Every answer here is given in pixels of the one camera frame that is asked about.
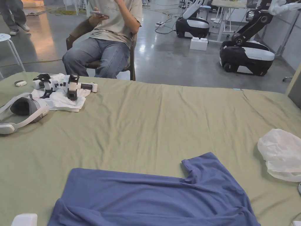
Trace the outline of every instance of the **white stool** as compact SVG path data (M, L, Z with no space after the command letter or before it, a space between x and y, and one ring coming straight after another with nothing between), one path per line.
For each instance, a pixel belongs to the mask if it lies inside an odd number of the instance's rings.
M14 55L14 57L15 57L15 59L16 59L18 65L20 65L21 68L23 69L23 71L25 71L25 68L24 68L24 66L23 66L23 64L22 64L22 61L21 61L19 55L18 55L18 52L17 52L17 50L16 50L16 48L15 48L15 45L14 45L14 43L10 40L10 38L11 38L10 35L0 33L0 42L8 41L9 48L10 48L11 51L13 52L13 55Z

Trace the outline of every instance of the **white vr headset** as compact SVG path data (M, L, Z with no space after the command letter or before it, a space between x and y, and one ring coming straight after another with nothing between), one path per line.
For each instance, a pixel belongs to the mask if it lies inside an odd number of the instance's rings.
M30 93L23 93L11 99L6 105L0 108L0 122L13 115L28 115L29 117L20 123L0 123L0 134L10 134L17 131L18 128L26 126L33 122L38 122L47 115L49 107L47 103L40 98L32 97Z

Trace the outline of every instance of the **handheld controller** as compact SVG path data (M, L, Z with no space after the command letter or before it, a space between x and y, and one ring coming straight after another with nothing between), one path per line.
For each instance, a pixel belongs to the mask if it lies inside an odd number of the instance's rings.
M76 74L64 75L56 74L50 76L49 74L40 74L33 79L33 87L40 89L44 87L45 93L41 97L49 98L49 96L56 90L62 89L67 93L67 98L70 100L77 100L77 89L89 89L93 93L97 92L96 83L79 83L79 76Z

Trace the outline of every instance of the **blue jeans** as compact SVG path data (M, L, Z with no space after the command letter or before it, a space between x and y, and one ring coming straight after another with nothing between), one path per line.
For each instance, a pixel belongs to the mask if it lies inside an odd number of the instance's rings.
M63 63L67 74L88 76L85 65L100 60L95 77L116 78L127 66L129 55L130 49L123 42L88 38L69 49L63 56Z
M15 21L13 21L9 10L14 15ZM23 12L21 0L0 0L0 13L11 31L18 31L18 25L26 23L26 15Z

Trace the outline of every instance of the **beige t-shirt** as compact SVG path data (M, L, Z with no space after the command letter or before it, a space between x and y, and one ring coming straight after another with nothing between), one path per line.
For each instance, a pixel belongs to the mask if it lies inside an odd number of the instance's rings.
M142 1L124 0L126 7L141 24ZM92 31L90 37L110 41L124 42L130 47L132 42L131 30L124 24L119 7L114 0L89 0L91 10L97 7L99 11L110 18L101 21Z

